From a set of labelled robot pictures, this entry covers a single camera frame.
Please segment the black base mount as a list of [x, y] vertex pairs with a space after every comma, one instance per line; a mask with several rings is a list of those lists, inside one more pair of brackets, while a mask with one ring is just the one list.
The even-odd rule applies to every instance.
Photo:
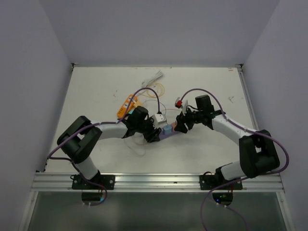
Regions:
[[[85, 182], [80, 175], [71, 175], [70, 179], [72, 182], [73, 190], [98, 190], [100, 187]], [[113, 190], [115, 185], [115, 175], [101, 175], [97, 174], [92, 179], [92, 183], [96, 183], [104, 186], [107, 190]]]
[[215, 187], [218, 187], [223, 184], [227, 184], [226, 186], [222, 187], [220, 190], [242, 190], [243, 185], [240, 182], [240, 179], [237, 178], [237, 181], [233, 184], [230, 184], [231, 180], [225, 180], [222, 176], [215, 173], [212, 174], [211, 172], [205, 172], [204, 174], [199, 176], [199, 185], [201, 190], [211, 190]]

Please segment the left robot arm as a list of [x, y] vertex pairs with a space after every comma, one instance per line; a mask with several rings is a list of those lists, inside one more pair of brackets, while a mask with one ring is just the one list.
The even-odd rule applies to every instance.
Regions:
[[161, 112], [149, 116], [148, 110], [142, 106], [125, 114], [117, 122], [94, 123], [87, 117], [80, 116], [58, 138], [57, 144], [84, 176], [84, 185], [95, 189], [99, 186], [100, 177], [90, 154], [99, 140], [125, 139], [140, 133], [148, 143], [160, 141], [162, 129], [159, 126], [165, 121], [166, 117]]

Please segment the aluminium front rail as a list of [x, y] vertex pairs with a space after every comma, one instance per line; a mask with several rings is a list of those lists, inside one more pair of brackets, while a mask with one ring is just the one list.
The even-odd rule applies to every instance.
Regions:
[[[126, 174], [105, 173], [115, 175], [115, 185], [111, 192], [207, 192], [199, 185], [200, 174]], [[74, 173], [36, 173], [31, 185], [34, 192], [95, 192], [97, 190], [73, 190], [70, 176]], [[241, 181], [242, 190], [234, 192], [277, 193], [283, 192], [283, 184], [279, 175], [259, 176]]]

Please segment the yellow charger plug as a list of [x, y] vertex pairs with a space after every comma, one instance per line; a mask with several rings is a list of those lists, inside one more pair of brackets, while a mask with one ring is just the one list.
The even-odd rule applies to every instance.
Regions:
[[141, 103], [139, 101], [134, 101], [133, 107], [141, 106]]

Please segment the pink charger plug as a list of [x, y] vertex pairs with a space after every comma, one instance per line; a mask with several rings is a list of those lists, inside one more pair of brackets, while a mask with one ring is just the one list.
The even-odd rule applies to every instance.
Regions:
[[175, 131], [175, 127], [176, 127], [177, 123], [173, 122], [170, 125], [171, 125], [171, 128], [172, 128], [172, 131]]

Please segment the orange power strip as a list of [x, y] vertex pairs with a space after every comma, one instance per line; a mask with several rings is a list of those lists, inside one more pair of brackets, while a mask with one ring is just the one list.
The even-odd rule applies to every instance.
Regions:
[[117, 118], [122, 118], [124, 115], [126, 115], [127, 113], [129, 113], [130, 111], [133, 110], [135, 104], [138, 102], [138, 98], [137, 96], [134, 96], [131, 103], [129, 104], [130, 100], [132, 98], [132, 94], [130, 94], [127, 99], [125, 100], [125, 102], [122, 104], [121, 108], [118, 110], [117, 112]]

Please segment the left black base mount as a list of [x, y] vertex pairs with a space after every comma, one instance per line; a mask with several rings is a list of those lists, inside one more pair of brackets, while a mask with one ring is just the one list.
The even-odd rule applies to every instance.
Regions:
[[[72, 182], [73, 190], [98, 190], [100, 187], [85, 182], [80, 175], [71, 175], [70, 179]], [[115, 175], [101, 175], [97, 174], [92, 179], [92, 183], [96, 183], [104, 186], [107, 190], [113, 190], [115, 185]]]

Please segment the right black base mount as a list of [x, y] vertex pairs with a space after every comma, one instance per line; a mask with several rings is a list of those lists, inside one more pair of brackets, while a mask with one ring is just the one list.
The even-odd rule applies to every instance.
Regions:
[[242, 190], [243, 185], [240, 182], [240, 179], [237, 178], [237, 181], [233, 184], [230, 184], [231, 180], [225, 180], [222, 176], [215, 173], [212, 174], [211, 172], [205, 172], [204, 174], [199, 176], [199, 185], [201, 190], [211, 190], [215, 187], [218, 187], [223, 184], [227, 184], [226, 186], [222, 187], [220, 190]]

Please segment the purple power strip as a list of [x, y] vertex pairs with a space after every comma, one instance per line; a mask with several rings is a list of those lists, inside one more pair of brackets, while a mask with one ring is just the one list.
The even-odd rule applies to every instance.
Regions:
[[161, 133], [159, 134], [159, 138], [160, 140], [164, 140], [164, 139], [167, 139], [171, 136], [174, 136], [176, 134], [179, 134], [180, 132], [178, 131], [174, 131], [174, 130], [162, 130]]

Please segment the blue charger plug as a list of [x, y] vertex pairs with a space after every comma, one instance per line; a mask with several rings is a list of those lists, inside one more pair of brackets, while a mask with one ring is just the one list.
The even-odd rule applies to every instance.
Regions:
[[168, 135], [172, 132], [172, 126], [171, 125], [166, 125], [163, 127], [163, 134]]

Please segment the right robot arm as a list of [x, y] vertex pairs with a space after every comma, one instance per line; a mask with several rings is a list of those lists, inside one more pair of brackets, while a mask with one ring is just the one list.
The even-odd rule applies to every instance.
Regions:
[[239, 147], [239, 161], [218, 167], [215, 174], [203, 174], [203, 181], [212, 187], [227, 188], [232, 180], [255, 178], [280, 166], [280, 160], [270, 133], [266, 130], [248, 132], [235, 122], [228, 121], [222, 110], [215, 110], [210, 97], [202, 95], [195, 98], [197, 108], [191, 110], [187, 102], [177, 99], [175, 106], [181, 109], [176, 117], [174, 130], [187, 133], [195, 124], [219, 132]]

